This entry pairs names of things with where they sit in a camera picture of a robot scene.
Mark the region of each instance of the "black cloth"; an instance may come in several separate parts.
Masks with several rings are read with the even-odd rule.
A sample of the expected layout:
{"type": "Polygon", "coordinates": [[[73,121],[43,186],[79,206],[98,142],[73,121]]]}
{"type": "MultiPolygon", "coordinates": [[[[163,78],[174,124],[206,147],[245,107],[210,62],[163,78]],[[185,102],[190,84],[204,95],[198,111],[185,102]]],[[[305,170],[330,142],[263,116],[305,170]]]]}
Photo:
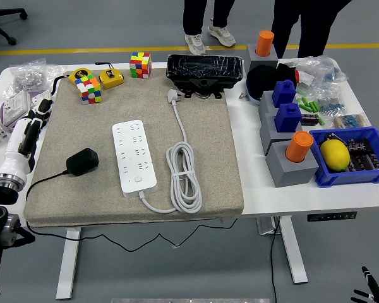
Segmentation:
{"type": "MultiPolygon", "coordinates": [[[[215,27],[225,27],[234,0],[215,0],[215,27]]],[[[207,8],[207,0],[184,0],[183,27],[186,35],[195,36],[202,33],[203,17],[207,8]]]]}
{"type": "Polygon", "coordinates": [[[275,0],[274,47],[282,58],[293,25],[301,17],[301,39],[298,58],[317,57],[323,54],[330,29],[337,14],[351,0],[275,0]]]}
{"type": "Polygon", "coordinates": [[[296,87],[295,69],[279,63],[277,68],[259,65],[247,73],[246,86],[251,98],[261,98],[264,91],[274,90],[278,81],[291,80],[296,87]]]}

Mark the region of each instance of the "black pants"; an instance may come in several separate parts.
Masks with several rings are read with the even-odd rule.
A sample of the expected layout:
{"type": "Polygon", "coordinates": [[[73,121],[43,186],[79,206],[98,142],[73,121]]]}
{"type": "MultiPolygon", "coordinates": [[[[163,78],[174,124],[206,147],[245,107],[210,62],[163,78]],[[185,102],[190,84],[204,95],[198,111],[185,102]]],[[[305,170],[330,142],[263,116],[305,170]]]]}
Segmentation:
{"type": "MultiPolygon", "coordinates": [[[[225,27],[234,0],[215,0],[214,23],[215,27],[225,27]]],[[[207,0],[184,0],[183,27],[186,35],[202,33],[203,17],[207,8],[207,0]]]]}
{"type": "Polygon", "coordinates": [[[301,17],[301,40],[298,58],[320,56],[327,44],[330,29],[337,14],[351,0],[275,0],[274,47],[282,58],[293,25],[301,17]]]}

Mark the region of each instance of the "shoe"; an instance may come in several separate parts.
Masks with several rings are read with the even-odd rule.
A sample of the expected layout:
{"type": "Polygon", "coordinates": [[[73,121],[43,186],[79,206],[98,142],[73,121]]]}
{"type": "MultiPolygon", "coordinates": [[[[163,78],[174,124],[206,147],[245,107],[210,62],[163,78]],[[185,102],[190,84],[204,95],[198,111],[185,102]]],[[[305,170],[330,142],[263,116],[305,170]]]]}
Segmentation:
{"type": "Polygon", "coordinates": [[[205,55],[205,46],[202,42],[202,35],[185,35],[185,42],[189,46],[189,51],[194,55],[205,55]]]}
{"type": "Polygon", "coordinates": [[[214,27],[210,25],[208,27],[208,32],[217,38],[219,40],[220,44],[230,47],[236,44],[236,41],[234,40],[234,37],[232,36],[231,33],[227,30],[226,27],[214,27]]]}

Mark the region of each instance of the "blue storage box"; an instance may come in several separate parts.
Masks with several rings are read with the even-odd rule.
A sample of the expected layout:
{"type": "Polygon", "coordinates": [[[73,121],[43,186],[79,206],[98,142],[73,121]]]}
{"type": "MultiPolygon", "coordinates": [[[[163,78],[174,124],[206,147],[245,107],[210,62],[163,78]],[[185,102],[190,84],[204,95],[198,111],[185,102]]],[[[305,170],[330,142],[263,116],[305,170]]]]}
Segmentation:
{"type": "Polygon", "coordinates": [[[379,183],[379,169],[376,170],[362,170],[358,172],[329,172],[324,162],[322,153],[319,149],[319,144],[325,140],[328,133],[334,133],[344,141],[350,139],[363,139],[366,138],[379,159],[379,131],[373,127],[367,128],[345,128],[345,129],[322,129],[317,131],[310,131],[310,134],[315,139],[311,147],[316,161],[319,165],[316,171],[316,183],[318,187],[330,187],[337,184],[351,184],[351,183],[364,183],[373,182],[379,183]]]}

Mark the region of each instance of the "gray floor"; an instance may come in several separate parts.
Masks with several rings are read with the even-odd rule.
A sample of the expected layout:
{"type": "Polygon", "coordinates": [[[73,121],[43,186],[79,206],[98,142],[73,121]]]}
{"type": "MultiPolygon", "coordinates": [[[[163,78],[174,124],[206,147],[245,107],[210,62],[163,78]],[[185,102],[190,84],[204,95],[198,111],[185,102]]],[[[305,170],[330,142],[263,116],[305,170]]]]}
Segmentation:
{"type": "MultiPolygon", "coordinates": [[[[236,1],[229,29],[238,45],[255,43],[258,32],[270,28],[273,3],[236,1]]],[[[183,1],[0,0],[0,8],[18,6],[26,9],[28,19],[0,17],[0,26],[18,41],[10,47],[0,36],[0,51],[95,47],[137,47],[140,51],[140,47],[185,46],[183,1]]],[[[210,16],[211,1],[205,26],[210,16]]],[[[297,44],[299,34],[296,26],[289,43],[297,44]]],[[[379,44],[379,0],[354,0],[349,4],[339,14],[328,42],[379,44]]],[[[208,33],[204,34],[204,43],[218,45],[208,33]]],[[[170,53],[152,52],[152,57],[154,61],[165,61],[170,53]]],[[[245,51],[209,54],[245,56],[245,51]]],[[[327,49],[325,54],[349,76],[367,116],[379,128],[379,48],[327,49]]],[[[286,52],[286,57],[295,55],[296,50],[286,52]]],[[[0,55],[0,72],[11,64],[42,57],[51,64],[127,62],[130,52],[0,55]]],[[[278,302],[348,302],[354,288],[369,291],[362,266],[367,266],[379,283],[379,210],[360,211],[357,219],[338,222],[308,223],[305,215],[292,219],[310,282],[292,284],[284,245],[277,238],[274,270],[278,302]]],[[[228,226],[231,222],[206,223],[228,226]]],[[[83,235],[105,233],[135,248],[159,232],[181,242],[195,227],[195,222],[110,225],[86,229],[83,235]]],[[[53,231],[64,234],[62,229],[53,231]]],[[[80,244],[73,302],[106,303],[113,297],[273,300],[270,241],[271,237],[258,235],[254,219],[241,219],[230,230],[200,229],[178,249],[162,239],[134,253],[104,239],[85,241],[80,244]]],[[[63,241],[49,237],[38,237],[29,246],[5,251],[0,302],[53,302],[62,251],[63,241]]]]}

